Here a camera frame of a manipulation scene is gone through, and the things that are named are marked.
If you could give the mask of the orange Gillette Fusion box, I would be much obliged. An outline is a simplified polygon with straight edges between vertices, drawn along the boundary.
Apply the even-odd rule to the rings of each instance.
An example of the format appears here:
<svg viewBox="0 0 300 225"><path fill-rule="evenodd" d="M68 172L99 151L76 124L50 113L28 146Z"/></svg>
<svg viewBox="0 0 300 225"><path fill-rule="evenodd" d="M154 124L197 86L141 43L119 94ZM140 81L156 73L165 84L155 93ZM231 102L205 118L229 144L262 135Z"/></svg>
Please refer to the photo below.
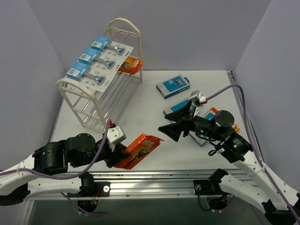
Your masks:
<svg viewBox="0 0 300 225"><path fill-rule="evenodd" d="M120 66L119 71L134 75L141 69L142 65L143 60L128 56Z"/></svg>

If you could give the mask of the blue Gillette razor blister pack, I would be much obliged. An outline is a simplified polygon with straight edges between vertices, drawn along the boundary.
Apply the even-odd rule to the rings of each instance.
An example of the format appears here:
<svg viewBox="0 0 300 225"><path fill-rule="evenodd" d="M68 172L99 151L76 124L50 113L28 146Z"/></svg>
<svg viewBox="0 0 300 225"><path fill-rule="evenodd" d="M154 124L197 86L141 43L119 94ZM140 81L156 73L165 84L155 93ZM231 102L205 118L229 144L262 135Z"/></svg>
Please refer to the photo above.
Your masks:
<svg viewBox="0 0 300 225"><path fill-rule="evenodd" d="M112 41L109 37L98 36L90 45L92 49L98 50L104 53L106 50L111 50L117 53L119 56L128 56L134 49L129 45L123 45Z"/></svg>

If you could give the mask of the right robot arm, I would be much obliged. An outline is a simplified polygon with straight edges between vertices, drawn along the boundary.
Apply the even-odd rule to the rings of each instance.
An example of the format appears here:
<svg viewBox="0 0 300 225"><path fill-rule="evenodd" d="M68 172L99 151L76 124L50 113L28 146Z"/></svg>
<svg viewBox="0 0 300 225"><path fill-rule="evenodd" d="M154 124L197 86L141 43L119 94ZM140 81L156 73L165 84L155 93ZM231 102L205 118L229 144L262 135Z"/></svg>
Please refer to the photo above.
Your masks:
<svg viewBox="0 0 300 225"><path fill-rule="evenodd" d="M233 128L233 115L220 110L211 119L206 119L190 110L191 104L192 101L189 101L183 108L167 114L165 118L172 123L158 130L176 142L190 132L207 137L215 148L213 154L223 156L256 184L249 185L229 172L217 169L208 178L209 190L215 194L222 192L242 199L262 212L273 225L299 223L299 191L287 185L255 155L251 144Z"/></svg>

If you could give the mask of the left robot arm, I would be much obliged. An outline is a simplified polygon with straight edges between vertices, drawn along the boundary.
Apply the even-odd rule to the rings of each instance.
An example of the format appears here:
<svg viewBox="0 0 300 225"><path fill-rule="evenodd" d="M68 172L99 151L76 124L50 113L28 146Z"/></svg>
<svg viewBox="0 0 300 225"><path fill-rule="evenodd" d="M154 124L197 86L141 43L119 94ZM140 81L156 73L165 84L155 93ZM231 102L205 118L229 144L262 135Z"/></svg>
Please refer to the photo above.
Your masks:
<svg viewBox="0 0 300 225"><path fill-rule="evenodd" d="M128 158L125 137L104 135L99 141L87 133L66 140L49 142L25 160L0 173L0 204L15 205L31 196L70 193L92 197L97 193L93 176L88 173L98 161L111 168Z"/></svg>

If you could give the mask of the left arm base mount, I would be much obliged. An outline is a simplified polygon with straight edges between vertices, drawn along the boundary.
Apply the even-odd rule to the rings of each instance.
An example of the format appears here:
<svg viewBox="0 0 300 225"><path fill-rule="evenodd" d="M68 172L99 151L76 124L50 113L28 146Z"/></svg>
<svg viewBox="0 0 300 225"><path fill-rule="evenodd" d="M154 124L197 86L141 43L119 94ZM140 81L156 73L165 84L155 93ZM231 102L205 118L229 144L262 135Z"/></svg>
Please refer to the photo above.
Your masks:
<svg viewBox="0 0 300 225"><path fill-rule="evenodd" d="M92 187L92 190L80 191L77 194L67 193L70 198L80 198L80 197L109 197L110 196L110 185L108 181L96 181Z"/></svg>

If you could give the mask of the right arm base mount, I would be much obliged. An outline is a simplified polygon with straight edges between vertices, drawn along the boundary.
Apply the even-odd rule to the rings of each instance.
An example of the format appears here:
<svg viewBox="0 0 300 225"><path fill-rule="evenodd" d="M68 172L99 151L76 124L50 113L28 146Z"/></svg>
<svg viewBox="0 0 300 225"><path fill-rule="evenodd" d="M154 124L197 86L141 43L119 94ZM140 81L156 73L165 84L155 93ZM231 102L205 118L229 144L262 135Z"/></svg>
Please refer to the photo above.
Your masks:
<svg viewBox="0 0 300 225"><path fill-rule="evenodd" d="M194 191L196 195L223 195L224 192L211 184L208 180L194 180Z"/></svg>

